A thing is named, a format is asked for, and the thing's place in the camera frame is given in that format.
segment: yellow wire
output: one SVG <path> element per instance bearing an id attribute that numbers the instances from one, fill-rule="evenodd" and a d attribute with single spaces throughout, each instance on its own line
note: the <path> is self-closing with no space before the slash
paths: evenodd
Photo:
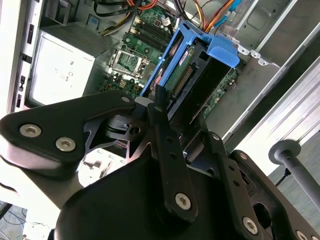
<path id="1" fill-rule="evenodd" d="M 205 29 L 205 32 L 208 33 L 212 26 L 216 23 L 216 21 L 220 18 L 221 14 L 229 7 L 234 0 L 230 0 L 220 11 L 219 13 L 212 19 L 208 27 Z"/>
<path id="2" fill-rule="evenodd" d="M 116 27 L 118 27 L 119 25 L 121 25 L 128 17 L 129 17 L 129 15 L 130 15 L 130 13 L 128 12 L 125 16 L 124 16 L 124 18 L 122 19 L 122 20 L 120 20 L 116 25 L 114 25 L 114 27 L 116 28 Z M 105 35 L 105 34 L 107 34 L 109 32 L 109 30 L 104 30 L 102 33 L 101 33 L 101 35 Z"/>
<path id="3" fill-rule="evenodd" d="M 195 6 L 196 6 L 196 9 L 198 10 L 198 14 L 199 14 L 199 17 L 200 17 L 200 28 L 202 29 L 202 24 L 203 24 L 203 16 L 202 16 L 202 13 L 201 13 L 201 10 L 200 10 L 200 7 L 199 5 L 194 2 Z"/>

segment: black metal bracket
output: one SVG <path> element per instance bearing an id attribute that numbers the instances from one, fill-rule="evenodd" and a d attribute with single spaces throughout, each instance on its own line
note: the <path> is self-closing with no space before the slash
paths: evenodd
<path id="1" fill-rule="evenodd" d="M 247 154 L 235 150 L 230 158 L 255 185 L 255 192 L 251 194 L 250 202 L 260 225 L 272 239 L 301 239 L 301 233 L 306 239 L 312 237 L 319 239 L 316 231 Z"/>
<path id="2" fill-rule="evenodd" d="M 157 86 L 157 104 L 147 105 L 148 130 L 137 143 L 131 141 L 127 146 L 129 162 L 139 158 L 150 145 L 151 156 L 158 161 L 167 212 L 179 219 L 192 223 L 198 215 L 196 197 L 188 174 L 183 151 L 176 132 L 171 130 L 167 111 L 163 102 L 166 89 Z"/>
<path id="3" fill-rule="evenodd" d="M 135 107 L 123 92 L 110 91 L 9 114 L 0 121 L 1 143 L 8 149 L 2 157 L 48 177 L 68 178 L 86 154 L 115 142 L 101 131 L 103 122 L 130 115 Z M 58 149 L 61 138 L 73 141 L 74 149 Z"/>

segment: black mechanical arm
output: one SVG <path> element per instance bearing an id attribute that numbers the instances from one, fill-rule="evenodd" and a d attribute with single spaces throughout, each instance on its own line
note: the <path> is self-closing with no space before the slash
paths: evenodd
<path id="1" fill-rule="evenodd" d="M 227 154 L 201 117 L 179 136 L 163 87 L 155 99 L 110 91 L 0 121 L 2 158 L 57 181 L 92 150 L 127 141 L 128 164 L 66 202 L 55 240 L 320 239 L 247 154 Z"/>

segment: bolt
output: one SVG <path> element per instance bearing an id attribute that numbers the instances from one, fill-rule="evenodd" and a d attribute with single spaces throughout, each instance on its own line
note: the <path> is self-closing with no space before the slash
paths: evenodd
<path id="1" fill-rule="evenodd" d="M 175 202 L 183 210 L 189 210 L 191 208 L 190 199 L 187 197 L 187 195 L 181 192 L 175 195 Z"/>
<path id="2" fill-rule="evenodd" d="M 297 230 L 295 232 L 296 232 L 296 235 L 298 236 L 298 238 L 300 240 L 308 240 L 308 238 L 302 232 L 300 232 L 299 230 Z"/>
<path id="3" fill-rule="evenodd" d="M 155 106 L 154 109 L 157 110 L 157 111 L 159 111 L 160 113 L 162 113 L 162 109 L 161 109 L 160 107 Z"/>
<path id="4" fill-rule="evenodd" d="M 71 152 L 76 148 L 76 143 L 69 137 L 60 137 L 55 141 L 55 146 L 62 152 Z"/>
<path id="5" fill-rule="evenodd" d="M 20 127 L 20 133 L 27 138 L 35 138 L 41 134 L 41 128 L 34 124 L 25 124 Z"/>
<path id="6" fill-rule="evenodd" d="M 126 103 L 130 103 L 130 99 L 127 98 L 126 96 L 121 97 L 121 99 L 122 99 L 123 101 L 125 101 Z"/>
<path id="7" fill-rule="evenodd" d="M 217 134 L 215 134 L 215 133 L 212 133 L 212 137 L 213 137 L 215 140 L 220 140 L 220 137 L 219 137 Z"/>
<path id="8" fill-rule="evenodd" d="M 247 156 L 243 152 L 240 152 L 239 155 L 242 159 L 247 160 Z"/>
<path id="9" fill-rule="evenodd" d="M 258 228 L 254 221 L 252 221 L 249 217 L 245 216 L 242 219 L 243 225 L 245 228 L 252 233 L 253 235 L 258 234 Z"/>

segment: motherboard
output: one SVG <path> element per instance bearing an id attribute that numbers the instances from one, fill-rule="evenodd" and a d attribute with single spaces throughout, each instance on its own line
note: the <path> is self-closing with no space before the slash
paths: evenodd
<path id="1" fill-rule="evenodd" d="M 122 90 L 139 96 L 172 38 L 174 25 L 175 19 L 158 6 L 137 13 L 115 47 L 100 92 Z"/>

